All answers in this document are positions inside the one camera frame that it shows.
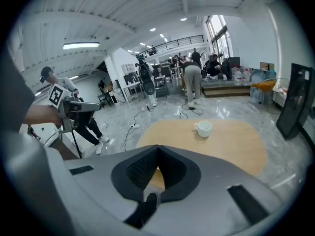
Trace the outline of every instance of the white sneaker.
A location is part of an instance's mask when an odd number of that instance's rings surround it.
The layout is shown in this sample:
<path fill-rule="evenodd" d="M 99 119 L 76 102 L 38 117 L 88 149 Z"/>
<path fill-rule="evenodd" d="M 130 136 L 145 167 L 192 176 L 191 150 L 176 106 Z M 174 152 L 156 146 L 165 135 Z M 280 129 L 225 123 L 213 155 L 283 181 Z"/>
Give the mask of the white sneaker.
<path fill-rule="evenodd" d="M 99 142 L 98 145 L 96 145 L 96 154 L 99 155 L 102 152 L 102 148 L 103 148 L 104 143 Z"/>
<path fill-rule="evenodd" d="M 106 136 L 101 136 L 100 138 L 98 138 L 98 140 L 99 140 L 100 142 L 107 143 L 107 142 L 109 141 L 109 138 L 106 137 Z"/>
<path fill-rule="evenodd" d="M 201 104 L 201 102 L 200 102 L 199 99 L 193 100 L 193 102 L 194 102 L 194 104 L 196 104 L 196 105 L 200 105 L 200 104 Z"/>
<path fill-rule="evenodd" d="M 189 108 L 193 108 L 193 107 L 194 107 L 193 101 L 188 102 L 188 103 L 187 103 L 187 106 L 188 106 Z"/>

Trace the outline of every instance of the railing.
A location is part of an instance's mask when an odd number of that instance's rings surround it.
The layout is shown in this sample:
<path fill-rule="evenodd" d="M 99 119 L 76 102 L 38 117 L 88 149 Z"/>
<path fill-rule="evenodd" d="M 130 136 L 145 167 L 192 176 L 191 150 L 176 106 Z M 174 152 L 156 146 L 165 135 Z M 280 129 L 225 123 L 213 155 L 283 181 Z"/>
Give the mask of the railing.
<path fill-rule="evenodd" d="M 173 41 L 167 42 L 165 44 L 154 46 L 154 47 L 147 49 L 144 52 L 141 52 L 137 55 L 143 55 L 145 58 L 147 58 L 147 57 L 152 56 L 154 54 L 160 54 L 160 53 L 163 53 L 165 51 L 168 51 L 168 50 L 171 50 L 171 49 L 174 49 L 177 47 L 182 47 L 185 45 L 198 44 L 198 43 L 204 43 L 203 35 L 197 35 L 197 36 L 185 37 L 185 38 L 173 40 Z"/>

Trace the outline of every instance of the stairs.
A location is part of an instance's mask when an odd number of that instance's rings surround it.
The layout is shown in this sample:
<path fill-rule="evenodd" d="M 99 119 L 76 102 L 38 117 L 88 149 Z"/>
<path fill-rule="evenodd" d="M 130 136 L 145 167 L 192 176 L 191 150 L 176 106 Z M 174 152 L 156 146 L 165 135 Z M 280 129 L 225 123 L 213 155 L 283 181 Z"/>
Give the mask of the stairs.
<path fill-rule="evenodd" d="M 236 86 L 236 85 L 203 85 L 202 92 L 206 98 L 213 97 L 229 97 L 229 96 L 247 96 L 250 93 L 250 86 Z"/>

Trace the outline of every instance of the window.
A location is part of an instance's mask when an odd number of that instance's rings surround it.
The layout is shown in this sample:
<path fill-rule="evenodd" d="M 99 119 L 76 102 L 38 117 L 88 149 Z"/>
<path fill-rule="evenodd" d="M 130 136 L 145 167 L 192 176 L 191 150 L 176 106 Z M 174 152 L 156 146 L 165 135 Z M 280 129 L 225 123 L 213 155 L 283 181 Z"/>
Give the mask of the window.
<path fill-rule="evenodd" d="M 226 22 L 222 15 L 213 15 L 206 22 L 210 36 L 212 38 L 213 49 L 216 54 L 223 59 L 233 56 L 230 34 L 227 31 Z"/>

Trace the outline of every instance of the balcony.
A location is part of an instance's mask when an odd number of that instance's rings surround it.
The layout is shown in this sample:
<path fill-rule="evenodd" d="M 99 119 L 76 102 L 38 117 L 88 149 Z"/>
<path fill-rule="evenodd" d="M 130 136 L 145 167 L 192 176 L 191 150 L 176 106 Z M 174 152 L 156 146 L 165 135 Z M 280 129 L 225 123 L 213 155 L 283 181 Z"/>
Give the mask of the balcony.
<path fill-rule="evenodd" d="M 137 55 L 143 55 L 145 58 L 151 58 L 151 56 L 154 56 L 152 58 L 155 58 L 158 54 L 166 55 L 169 54 L 173 49 L 174 51 L 178 50 L 179 47 L 189 47 L 189 45 L 193 45 L 195 47 L 196 45 L 203 43 L 204 43 L 203 35 L 185 37 L 167 42 L 165 44 L 154 46 Z"/>

